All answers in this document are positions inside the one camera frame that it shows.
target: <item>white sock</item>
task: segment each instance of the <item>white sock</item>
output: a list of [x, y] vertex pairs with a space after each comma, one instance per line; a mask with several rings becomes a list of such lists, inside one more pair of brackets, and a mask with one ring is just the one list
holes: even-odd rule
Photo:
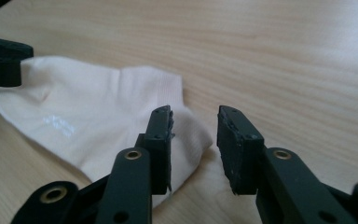
[[[184, 106], [177, 75], [148, 66], [118, 70], [63, 57], [23, 61], [21, 74], [22, 86], [0, 88], [0, 113], [92, 182], [110, 174], [118, 152], [134, 146], [152, 110], [163, 105], [173, 111], [173, 191], [212, 143]], [[153, 205], [166, 196], [153, 196]]]

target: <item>wooden table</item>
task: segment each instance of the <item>wooden table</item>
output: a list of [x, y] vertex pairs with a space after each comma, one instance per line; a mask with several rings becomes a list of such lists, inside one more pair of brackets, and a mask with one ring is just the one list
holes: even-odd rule
[[[12, 0], [0, 38], [112, 67], [181, 75], [185, 104], [215, 137], [218, 106], [241, 110], [268, 147], [296, 152], [326, 184], [358, 182], [358, 1]], [[55, 180], [88, 179], [0, 115], [0, 223]], [[154, 223], [260, 223], [234, 196], [217, 147]]]

